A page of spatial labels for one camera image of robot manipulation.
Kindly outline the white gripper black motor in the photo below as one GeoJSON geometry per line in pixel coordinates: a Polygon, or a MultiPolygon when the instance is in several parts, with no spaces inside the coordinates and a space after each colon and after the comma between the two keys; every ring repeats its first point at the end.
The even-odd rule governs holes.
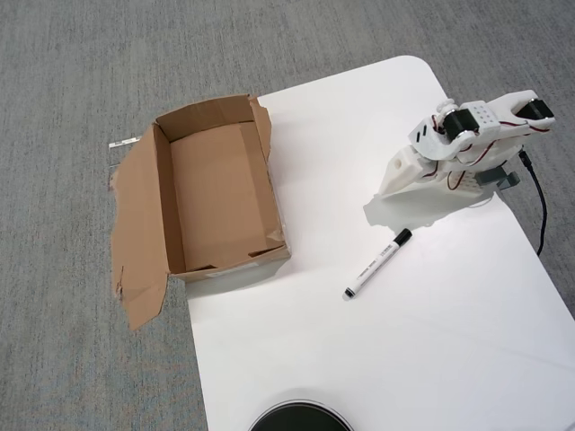
{"type": "Polygon", "coordinates": [[[425,118],[410,134],[414,149],[401,149],[389,161],[378,189],[382,198],[402,192],[425,173],[427,159],[453,159],[475,143],[479,124],[468,109],[425,118]]]}

